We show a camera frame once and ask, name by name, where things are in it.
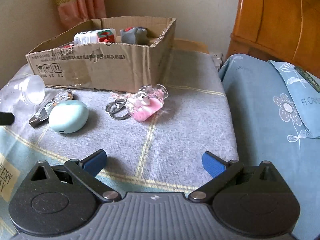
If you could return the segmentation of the correction tape dispenser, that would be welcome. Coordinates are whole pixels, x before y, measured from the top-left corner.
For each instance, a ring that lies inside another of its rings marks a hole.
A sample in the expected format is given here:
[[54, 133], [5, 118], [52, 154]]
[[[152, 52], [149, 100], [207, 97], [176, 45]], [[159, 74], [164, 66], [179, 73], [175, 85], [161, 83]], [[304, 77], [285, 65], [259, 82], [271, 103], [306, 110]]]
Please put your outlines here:
[[49, 95], [49, 99], [41, 104], [40, 109], [31, 117], [29, 125], [32, 128], [37, 128], [49, 118], [49, 115], [53, 108], [58, 104], [72, 100], [73, 92], [70, 89], [59, 89], [57, 92], [52, 92]]

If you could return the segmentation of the clear plastic jar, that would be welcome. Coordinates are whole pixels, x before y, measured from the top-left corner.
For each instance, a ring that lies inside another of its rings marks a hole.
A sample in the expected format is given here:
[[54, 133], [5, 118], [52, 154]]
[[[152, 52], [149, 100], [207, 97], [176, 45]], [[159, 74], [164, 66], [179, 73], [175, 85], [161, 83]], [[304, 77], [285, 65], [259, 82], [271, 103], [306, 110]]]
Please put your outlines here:
[[43, 102], [45, 93], [44, 81], [38, 75], [13, 78], [1, 89], [1, 112], [34, 110]]

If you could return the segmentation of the white bottle green label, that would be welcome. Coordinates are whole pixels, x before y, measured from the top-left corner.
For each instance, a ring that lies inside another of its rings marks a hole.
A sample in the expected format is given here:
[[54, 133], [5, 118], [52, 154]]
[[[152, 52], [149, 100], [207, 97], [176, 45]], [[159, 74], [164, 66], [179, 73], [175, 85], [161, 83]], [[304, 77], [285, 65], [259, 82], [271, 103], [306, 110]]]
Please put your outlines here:
[[[117, 36], [117, 32], [113, 28], [109, 28], [115, 35]], [[74, 45], [85, 45], [85, 44], [92, 44], [92, 43], [100, 43], [97, 38], [97, 32], [105, 30], [105, 29], [98, 29], [98, 30], [91, 30], [91, 31], [82, 31], [76, 33], [74, 35]]]

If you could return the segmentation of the pink keychain charm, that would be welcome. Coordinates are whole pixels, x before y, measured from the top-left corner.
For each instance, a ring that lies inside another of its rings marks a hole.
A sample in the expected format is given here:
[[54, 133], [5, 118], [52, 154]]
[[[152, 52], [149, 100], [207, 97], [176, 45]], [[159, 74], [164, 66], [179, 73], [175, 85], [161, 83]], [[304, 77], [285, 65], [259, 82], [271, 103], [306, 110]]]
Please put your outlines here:
[[163, 107], [169, 93], [163, 85], [157, 84], [142, 86], [136, 93], [112, 91], [111, 96], [114, 100], [107, 104], [105, 111], [112, 119], [133, 118], [143, 122]]

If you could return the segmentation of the grey cat figurine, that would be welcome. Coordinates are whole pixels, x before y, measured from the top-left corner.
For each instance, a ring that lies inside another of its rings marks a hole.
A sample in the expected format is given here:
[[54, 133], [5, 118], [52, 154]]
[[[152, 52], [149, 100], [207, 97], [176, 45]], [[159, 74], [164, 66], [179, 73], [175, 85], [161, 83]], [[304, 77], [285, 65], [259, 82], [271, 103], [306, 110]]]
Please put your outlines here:
[[148, 30], [144, 27], [129, 27], [121, 29], [120, 37], [122, 43], [148, 45]]

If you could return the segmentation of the red green toy train car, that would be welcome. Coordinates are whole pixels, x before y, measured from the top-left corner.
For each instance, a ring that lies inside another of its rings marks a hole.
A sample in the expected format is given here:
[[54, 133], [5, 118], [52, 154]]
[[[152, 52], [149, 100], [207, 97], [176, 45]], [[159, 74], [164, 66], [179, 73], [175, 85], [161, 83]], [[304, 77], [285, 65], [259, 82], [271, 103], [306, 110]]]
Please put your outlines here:
[[105, 29], [97, 32], [97, 38], [100, 43], [114, 43], [115, 35], [111, 29]]

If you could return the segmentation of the mint green earbuds case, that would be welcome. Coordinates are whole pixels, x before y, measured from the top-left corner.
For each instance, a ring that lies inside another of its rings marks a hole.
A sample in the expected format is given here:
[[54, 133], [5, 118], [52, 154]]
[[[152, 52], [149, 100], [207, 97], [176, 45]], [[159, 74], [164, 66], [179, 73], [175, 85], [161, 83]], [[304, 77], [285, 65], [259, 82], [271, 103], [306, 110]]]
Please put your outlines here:
[[59, 103], [51, 111], [49, 127], [64, 134], [70, 134], [82, 129], [89, 116], [88, 107], [79, 100], [68, 100]]

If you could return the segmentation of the grey checked blanket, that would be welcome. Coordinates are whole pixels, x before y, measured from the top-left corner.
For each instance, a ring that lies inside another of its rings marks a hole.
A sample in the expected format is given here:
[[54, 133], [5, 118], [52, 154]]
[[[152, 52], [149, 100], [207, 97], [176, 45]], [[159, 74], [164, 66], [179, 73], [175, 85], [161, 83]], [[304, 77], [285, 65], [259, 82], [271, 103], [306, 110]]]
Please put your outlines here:
[[177, 191], [189, 193], [210, 180], [202, 154], [237, 159], [235, 134], [222, 83], [210, 55], [173, 50], [163, 79], [169, 96], [164, 106], [144, 122], [114, 120], [105, 108], [113, 100], [105, 91], [75, 90], [89, 117], [79, 131], [63, 135], [48, 124], [29, 125], [35, 108], [18, 98], [18, 86], [32, 74], [23, 66], [1, 89], [1, 111], [12, 112], [15, 122], [1, 127], [1, 239], [15, 229], [8, 214], [9, 201], [38, 160], [61, 165], [83, 159], [96, 150], [107, 153], [99, 174], [115, 190]]

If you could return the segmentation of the blue floral pillow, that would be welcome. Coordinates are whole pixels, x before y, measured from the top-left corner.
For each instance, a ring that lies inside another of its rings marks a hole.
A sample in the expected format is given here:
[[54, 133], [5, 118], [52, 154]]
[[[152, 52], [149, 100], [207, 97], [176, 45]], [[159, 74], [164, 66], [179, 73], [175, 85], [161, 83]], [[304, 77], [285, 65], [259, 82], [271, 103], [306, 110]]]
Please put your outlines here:
[[284, 122], [305, 127], [305, 135], [319, 138], [319, 79], [288, 62], [269, 61], [287, 87], [288, 95], [274, 98]]

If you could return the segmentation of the cardboard box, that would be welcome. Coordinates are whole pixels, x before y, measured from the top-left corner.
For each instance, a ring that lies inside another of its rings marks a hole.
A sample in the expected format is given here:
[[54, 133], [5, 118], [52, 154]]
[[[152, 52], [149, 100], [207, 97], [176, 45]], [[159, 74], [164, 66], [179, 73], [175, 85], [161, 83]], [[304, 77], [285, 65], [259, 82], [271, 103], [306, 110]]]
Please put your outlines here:
[[[76, 33], [113, 28], [144, 27], [149, 45], [92, 43], [66, 48]], [[176, 19], [151, 16], [121, 16], [82, 22], [48, 41], [25, 57], [45, 85], [75, 89], [118, 90], [134, 93], [143, 85], [163, 79], [175, 37]]]

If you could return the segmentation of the pink orange curtain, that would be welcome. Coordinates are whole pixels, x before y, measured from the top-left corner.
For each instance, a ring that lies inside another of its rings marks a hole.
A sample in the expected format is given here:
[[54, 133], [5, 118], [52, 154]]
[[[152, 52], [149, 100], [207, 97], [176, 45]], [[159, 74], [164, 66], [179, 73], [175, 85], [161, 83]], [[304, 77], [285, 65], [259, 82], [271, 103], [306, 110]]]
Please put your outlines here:
[[106, 18], [105, 0], [55, 0], [66, 29], [96, 18]]

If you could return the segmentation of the wooden bed headboard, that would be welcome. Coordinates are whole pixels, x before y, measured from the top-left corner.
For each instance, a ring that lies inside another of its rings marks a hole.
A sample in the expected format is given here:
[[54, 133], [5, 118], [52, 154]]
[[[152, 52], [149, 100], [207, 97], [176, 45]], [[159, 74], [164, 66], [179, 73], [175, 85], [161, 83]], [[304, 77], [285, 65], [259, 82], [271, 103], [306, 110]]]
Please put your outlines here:
[[281, 60], [319, 76], [319, 0], [239, 0], [227, 56]]

